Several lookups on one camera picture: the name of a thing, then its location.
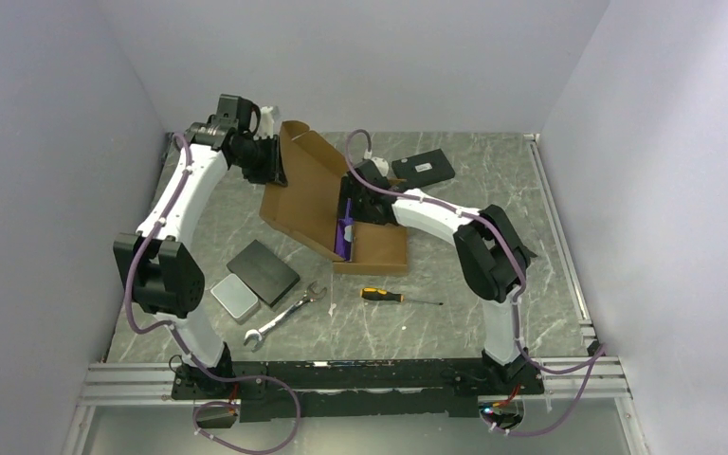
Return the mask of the purple long product box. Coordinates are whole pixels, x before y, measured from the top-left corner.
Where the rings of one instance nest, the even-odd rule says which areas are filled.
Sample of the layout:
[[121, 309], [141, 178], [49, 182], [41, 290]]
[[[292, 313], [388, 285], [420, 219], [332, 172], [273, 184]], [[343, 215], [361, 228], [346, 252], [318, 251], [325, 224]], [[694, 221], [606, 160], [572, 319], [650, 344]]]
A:
[[345, 262], [349, 262], [352, 259], [354, 242], [353, 228], [355, 220], [351, 215], [351, 208], [352, 200], [350, 198], [342, 198], [339, 200], [334, 252]]

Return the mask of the brown cardboard express box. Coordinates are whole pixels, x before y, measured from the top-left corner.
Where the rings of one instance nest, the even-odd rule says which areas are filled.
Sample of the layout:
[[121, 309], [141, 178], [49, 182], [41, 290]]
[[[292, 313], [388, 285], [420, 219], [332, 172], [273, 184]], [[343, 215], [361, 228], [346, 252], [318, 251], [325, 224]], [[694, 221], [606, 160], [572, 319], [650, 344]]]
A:
[[335, 253], [340, 183], [348, 172], [341, 152], [298, 120], [282, 123], [280, 146], [287, 185], [264, 187], [260, 217], [329, 260], [337, 274], [406, 276], [409, 233], [404, 227], [356, 221], [352, 259]]

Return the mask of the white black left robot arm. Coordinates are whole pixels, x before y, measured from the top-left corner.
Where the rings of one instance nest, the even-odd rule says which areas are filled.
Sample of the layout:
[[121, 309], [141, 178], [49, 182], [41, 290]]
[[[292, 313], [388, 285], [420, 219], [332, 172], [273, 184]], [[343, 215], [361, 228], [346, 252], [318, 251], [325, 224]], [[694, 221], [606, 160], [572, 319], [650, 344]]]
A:
[[179, 157], [172, 177], [144, 221], [113, 243], [130, 329], [138, 335], [168, 331], [188, 371], [199, 371], [197, 386], [212, 398], [232, 390], [235, 373], [229, 347], [201, 306], [205, 275], [190, 252], [193, 234], [232, 167], [251, 184], [287, 185], [278, 116], [276, 106], [221, 95], [206, 121], [173, 134]]

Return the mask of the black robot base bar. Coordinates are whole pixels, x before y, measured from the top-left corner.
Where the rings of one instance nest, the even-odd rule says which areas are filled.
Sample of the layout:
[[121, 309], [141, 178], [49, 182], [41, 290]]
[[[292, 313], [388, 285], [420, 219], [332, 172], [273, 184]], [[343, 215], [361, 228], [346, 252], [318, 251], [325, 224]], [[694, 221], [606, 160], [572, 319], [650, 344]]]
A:
[[471, 417], [490, 397], [541, 395], [540, 372], [523, 360], [517, 368], [493, 368], [485, 357], [320, 361], [233, 361], [216, 375], [194, 367], [174, 369], [175, 401], [240, 401], [244, 423], [304, 417], [346, 417], [445, 413]]

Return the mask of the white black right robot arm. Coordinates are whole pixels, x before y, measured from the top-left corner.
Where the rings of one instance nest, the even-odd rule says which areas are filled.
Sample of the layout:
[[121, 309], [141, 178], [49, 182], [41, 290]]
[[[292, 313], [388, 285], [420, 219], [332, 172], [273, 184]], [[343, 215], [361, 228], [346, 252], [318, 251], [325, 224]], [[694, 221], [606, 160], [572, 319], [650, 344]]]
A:
[[418, 229], [453, 245], [467, 286], [482, 302], [485, 383], [496, 393], [519, 383], [527, 355], [519, 304], [535, 254], [502, 208], [465, 208], [419, 189], [403, 189], [366, 160], [341, 177], [337, 212], [357, 222]]

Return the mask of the black flat box with label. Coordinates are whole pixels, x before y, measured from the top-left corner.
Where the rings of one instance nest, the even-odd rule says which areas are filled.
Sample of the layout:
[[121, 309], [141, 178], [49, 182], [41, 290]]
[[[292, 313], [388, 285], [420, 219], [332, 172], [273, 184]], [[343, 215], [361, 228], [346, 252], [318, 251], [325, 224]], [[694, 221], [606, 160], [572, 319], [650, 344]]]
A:
[[442, 149], [395, 159], [391, 162], [395, 177], [406, 189], [420, 189], [452, 179], [456, 173]]

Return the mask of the dark grey flat slab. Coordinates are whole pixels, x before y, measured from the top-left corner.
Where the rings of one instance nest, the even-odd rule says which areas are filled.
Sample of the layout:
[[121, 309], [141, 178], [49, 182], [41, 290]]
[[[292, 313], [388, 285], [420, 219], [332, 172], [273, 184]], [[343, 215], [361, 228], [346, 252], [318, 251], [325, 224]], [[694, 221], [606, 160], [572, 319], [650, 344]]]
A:
[[227, 263], [235, 275], [268, 307], [275, 307], [300, 281], [300, 275], [259, 240]]

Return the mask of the silver open-end wrench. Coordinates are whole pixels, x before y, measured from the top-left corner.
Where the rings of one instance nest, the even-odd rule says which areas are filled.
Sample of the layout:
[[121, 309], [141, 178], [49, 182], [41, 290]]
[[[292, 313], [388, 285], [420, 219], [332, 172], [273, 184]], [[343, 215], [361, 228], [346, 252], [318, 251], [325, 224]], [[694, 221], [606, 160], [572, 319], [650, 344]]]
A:
[[327, 294], [327, 288], [322, 287], [321, 289], [317, 289], [317, 284], [317, 282], [310, 283], [297, 301], [286, 307], [272, 320], [260, 328], [248, 330], [245, 334], [244, 345], [250, 346], [253, 352], [258, 351], [263, 345], [266, 336], [276, 327], [281, 325], [307, 303], [323, 299]]

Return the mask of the yellow black handled screwdriver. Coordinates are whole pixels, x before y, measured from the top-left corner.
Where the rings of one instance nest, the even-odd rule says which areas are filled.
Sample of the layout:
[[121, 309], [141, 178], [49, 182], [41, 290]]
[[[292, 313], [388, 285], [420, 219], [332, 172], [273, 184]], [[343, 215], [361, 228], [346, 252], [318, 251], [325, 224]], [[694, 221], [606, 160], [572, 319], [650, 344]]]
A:
[[363, 300], [367, 301], [381, 301], [381, 302], [394, 302], [394, 303], [417, 303], [417, 304], [430, 304], [434, 306], [442, 306], [441, 301], [433, 300], [418, 300], [407, 297], [401, 293], [395, 293], [382, 288], [376, 287], [364, 287], [359, 291], [359, 296]]

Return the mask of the front aluminium frame rail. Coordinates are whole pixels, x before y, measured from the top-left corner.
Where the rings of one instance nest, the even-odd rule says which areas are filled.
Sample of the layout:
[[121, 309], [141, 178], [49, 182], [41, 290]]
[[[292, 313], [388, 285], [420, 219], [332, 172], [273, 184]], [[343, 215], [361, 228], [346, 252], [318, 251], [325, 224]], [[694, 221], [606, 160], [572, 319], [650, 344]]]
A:
[[98, 408], [156, 407], [174, 403], [174, 373], [163, 363], [93, 363], [76, 401], [63, 454], [83, 454]]

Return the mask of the aluminium table edge rail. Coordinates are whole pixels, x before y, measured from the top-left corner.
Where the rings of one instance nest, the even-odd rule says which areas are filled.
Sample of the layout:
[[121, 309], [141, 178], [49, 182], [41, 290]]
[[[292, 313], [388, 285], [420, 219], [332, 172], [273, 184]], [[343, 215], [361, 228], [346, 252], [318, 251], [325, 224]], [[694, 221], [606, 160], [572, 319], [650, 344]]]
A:
[[550, 187], [547, 174], [541, 159], [538, 140], [540, 134], [524, 134], [523, 143], [528, 150], [532, 160], [537, 181], [539, 183], [542, 197], [544, 199], [544, 207], [548, 216], [549, 224], [554, 235], [555, 245], [558, 252], [560, 262], [566, 275], [568, 288], [571, 294], [574, 311], [576, 312], [578, 325], [582, 335], [582, 344], [585, 351], [589, 355], [593, 355], [599, 346], [598, 336], [592, 323], [590, 310], [585, 301], [584, 293], [580, 280], [577, 276], [573, 256], [571, 254], [565, 231], [563, 229], [557, 207], [555, 205], [554, 195]]

